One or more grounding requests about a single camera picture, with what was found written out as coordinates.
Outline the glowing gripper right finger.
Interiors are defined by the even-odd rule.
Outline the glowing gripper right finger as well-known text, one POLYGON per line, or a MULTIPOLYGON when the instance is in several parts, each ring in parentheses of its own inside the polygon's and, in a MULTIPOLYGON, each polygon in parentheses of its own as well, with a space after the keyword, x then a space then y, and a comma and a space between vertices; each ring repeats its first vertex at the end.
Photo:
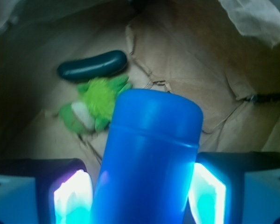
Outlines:
POLYGON ((280 153, 199 153, 188 202, 192 224, 280 224, 280 153))

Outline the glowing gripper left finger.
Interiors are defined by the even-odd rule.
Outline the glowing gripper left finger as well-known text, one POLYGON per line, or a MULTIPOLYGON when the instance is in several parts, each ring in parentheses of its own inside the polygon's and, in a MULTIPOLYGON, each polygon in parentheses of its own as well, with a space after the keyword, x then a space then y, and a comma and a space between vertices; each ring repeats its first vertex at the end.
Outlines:
POLYGON ((89 224, 92 200, 80 159, 0 160, 0 224, 89 224))

